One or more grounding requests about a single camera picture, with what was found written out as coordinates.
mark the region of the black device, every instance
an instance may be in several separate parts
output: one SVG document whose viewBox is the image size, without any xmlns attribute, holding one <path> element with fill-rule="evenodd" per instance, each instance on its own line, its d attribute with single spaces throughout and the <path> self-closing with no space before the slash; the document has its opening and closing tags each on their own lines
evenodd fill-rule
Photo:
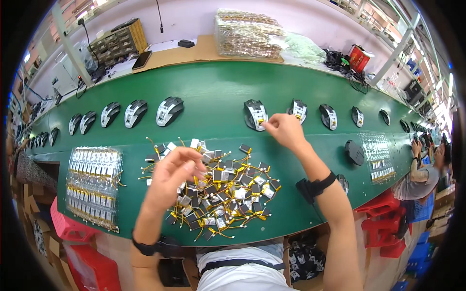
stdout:
<svg viewBox="0 0 466 291">
<path fill-rule="evenodd" d="M 112 124 L 117 115 L 120 113 L 121 105 L 118 102 L 112 102 L 105 106 L 100 115 L 100 125 L 105 128 Z"/>
<path fill-rule="evenodd" d="M 189 40 L 180 40 L 180 41 L 178 42 L 178 46 L 179 46 L 179 47 L 190 48 L 190 47 L 193 47 L 193 46 L 194 46 L 194 42 L 189 41 Z"/>
<path fill-rule="evenodd" d="M 358 107 L 353 106 L 351 109 L 351 119 L 357 127 L 362 127 L 364 124 L 364 114 Z"/>
<path fill-rule="evenodd" d="M 48 142 L 50 143 L 50 146 L 53 146 L 55 144 L 55 140 L 57 139 L 57 136 L 58 136 L 58 132 L 60 130 L 58 128 L 54 128 L 52 129 L 52 131 L 50 132 L 50 135 L 48 137 Z"/>
<path fill-rule="evenodd" d="M 345 191 L 346 195 L 348 195 L 348 190 L 350 188 L 350 184 L 348 183 L 348 180 L 346 180 L 345 176 L 342 174 L 336 175 L 336 179 L 340 182 L 340 185 L 343 188 L 343 191 Z"/>
<path fill-rule="evenodd" d="M 147 112 L 147 102 L 145 100 L 135 100 L 131 102 L 124 113 L 124 125 L 127 128 L 135 127 Z"/>
<path fill-rule="evenodd" d="M 327 104 L 319 106 L 322 123 L 330 130 L 335 130 L 337 126 L 336 112 Z"/>
<path fill-rule="evenodd" d="M 127 21 L 127 22 L 124 22 L 120 25 L 117 25 L 115 26 L 112 30 L 110 30 L 110 32 L 114 32 L 114 31 L 117 31 L 123 27 L 127 27 L 127 26 L 130 26 L 131 24 L 133 24 L 134 22 L 138 21 L 139 18 L 132 18 L 131 20 Z"/>
<path fill-rule="evenodd" d="M 91 128 L 92 124 L 96 122 L 96 116 L 97 114 L 95 111 L 89 111 L 82 117 L 81 123 L 79 125 L 79 129 L 82 135 L 85 135 Z"/>
<path fill-rule="evenodd" d="M 267 111 L 260 100 L 249 99 L 244 102 L 244 121 L 246 125 L 257 131 L 264 131 L 263 122 L 268 122 Z"/>
<path fill-rule="evenodd" d="M 45 147 L 45 143 L 47 142 L 47 139 L 48 139 L 48 132 L 46 131 L 41 136 L 42 147 Z"/>
<path fill-rule="evenodd" d="M 387 125 L 390 125 L 390 116 L 388 115 L 387 111 L 380 109 L 380 114 L 382 115 L 382 118 L 384 119 L 385 123 Z"/>
<path fill-rule="evenodd" d="M 168 97 L 160 103 L 155 122 L 158 126 L 167 126 L 185 109 L 183 100 L 179 97 Z"/>
<path fill-rule="evenodd" d="M 406 121 L 404 121 L 403 119 L 400 119 L 400 124 L 404 132 L 410 132 L 409 125 Z"/>
<path fill-rule="evenodd" d="M 309 204 L 314 204 L 315 197 L 322 194 L 328 186 L 333 184 L 335 179 L 335 174 L 330 171 L 330 175 L 322 181 L 315 180 L 311 182 L 304 178 L 296 183 L 296 188 Z"/>
<path fill-rule="evenodd" d="M 81 118 L 82 115 L 80 113 L 77 113 L 69 120 L 68 131 L 70 135 L 75 134 L 75 132 L 78 130 Z"/>
<path fill-rule="evenodd" d="M 147 51 L 147 52 L 143 52 L 142 54 L 140 54 L 131 69 L 136 70 L 139 68 L 143 68 L 147 64 L 147 61 L 151 55 L 152 55 L 152 51 Z"/>
<path fill-rule="evenodd" d="M 345 153 L 352 163 L 358 166 L 361 166 L 364 163 L 363 148 L 357 145 L 353 140 L 348 140 L 346 142 Z"/>
</svg>

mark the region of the blue plastic crate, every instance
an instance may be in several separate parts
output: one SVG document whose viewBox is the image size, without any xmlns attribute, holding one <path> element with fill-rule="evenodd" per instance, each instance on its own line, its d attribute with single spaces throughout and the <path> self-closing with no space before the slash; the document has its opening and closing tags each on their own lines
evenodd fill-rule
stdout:
<svg viewBox="0 0 466 291">
<path fill-rule="evenodd" d="M 421 233 L 421 236 L 419 237 L 418 244 L 425 244 L 427 243 L 427 240 L 429 239 L 430 231 L 426 231 Z"/>
<path fill-rule="evenodd" d="M 418 244 L 411 254 L 406 266 L 407 271 L 418 271 L 423 267 L 427 258 L 430 244 Z"/>
<path fill-rule="evenodd" d="M 408 282 L 406 281 L 398 281 L 392 287 L 391 291 L 405 291 L 406 287 L 408 287 Z"/>
<path fill-rule="evenodd" d="M 426 220 L 431 217 L 434 209 L 434 193 L 431 193 L 424 204 L 414 201 L 414 220 L 412 222 Z"/>
</svg>

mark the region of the hand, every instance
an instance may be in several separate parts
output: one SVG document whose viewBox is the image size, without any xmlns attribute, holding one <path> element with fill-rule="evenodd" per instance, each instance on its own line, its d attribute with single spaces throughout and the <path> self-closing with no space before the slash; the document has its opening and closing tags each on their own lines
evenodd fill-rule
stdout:
<svg viewBox="0 0 466 291">
<path fill-rule="evenodd" d="M 417 158 L 419 154 L 421 153 L 421 149 L 422 149 L 421 141 L 416 141 L 413 139 L 412 144 L 411 144 L 411 149 L 412 149 L 412 156 Z"/>
<path fill-rule="evenodd" d="M 276 113 L 262 125 L 282 146 L 293 152 L 304 142 L 307 142 L 302 126 L 294 115 Z"/>
<path fill-rule="evenodd" d="M 206 168 L 201 162 L 202 155 L 192 148 L 177 147 L 165 159 L 157 163 L 152 183 L 144 199 L 149 211 L 163 210 L 173 206 L 177 199 L 177 187 L 193 176 L 204 179 L 201 172 Z"/>
</svg>

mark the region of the mobile phone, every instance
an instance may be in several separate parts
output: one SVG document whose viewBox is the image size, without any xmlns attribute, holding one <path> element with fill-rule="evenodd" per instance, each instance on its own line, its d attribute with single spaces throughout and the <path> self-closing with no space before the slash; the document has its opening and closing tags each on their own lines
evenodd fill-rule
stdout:
<svg viewBox="0 0 466 291">
<path fill-rule="evenodd" d="M 136 69 L 139 69 L 139 68 L 143 68 L 146 65 L 147 60 L 149 59 L 151 54 L 152 54 L 152 51 L 147 51 L 147 52 L 143 52 L 142 54 L 140 54 L 139 57 L 137 58 L 136 62 L 134 63 L 132 69 L 136 70 Z"/>
</svg>

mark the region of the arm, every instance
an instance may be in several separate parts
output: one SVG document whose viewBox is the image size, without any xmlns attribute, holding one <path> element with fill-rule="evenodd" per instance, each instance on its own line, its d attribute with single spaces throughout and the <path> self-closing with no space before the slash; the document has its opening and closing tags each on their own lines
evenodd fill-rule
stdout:
<svg viewBox="0 0 466 291">
<path fill-rule="evenodd" d="M 200 172 L 206 169 L 201 157 L 193 149 L 178 147 L 157 164 L 134 227 L 133 238 L 136 242 L 153 245 L 159 239 L 163 216 L 167 208 L 176 202 L 177 187 L 186 180 L 193 181 L 193 176 L 203 178 Z M 130 262 L 135 290 L 164 289 L 157 271 L 159 260 L 160 254 L 145 256 L 131 244 Z"/>
<path fill-rule="evenodd" d="M 296 155 L 310 181 L 329 176 L 330 170 L 306 141 L 301 125 L 293 115 L 275 114 L 263 124 L 281 145 Z M 317 196 L 317 202 L 331 230 L 323 278 L 325 290 L 362 290 L 356 230 L 348 197 L 335 180 Z"/>
<path fill-rule="evenodd" d="M 412 141 L 411 149 L 413 157 L 419 157 L 421 154 L 421 142 Z M 427 171 L 418 170 L 418 161 L 413 159 L 411 162 L 411 171 L 409 173 L 409 178 L 413 182 L 426 182 L 429 179 L 429 173 Z"/>
</svg>

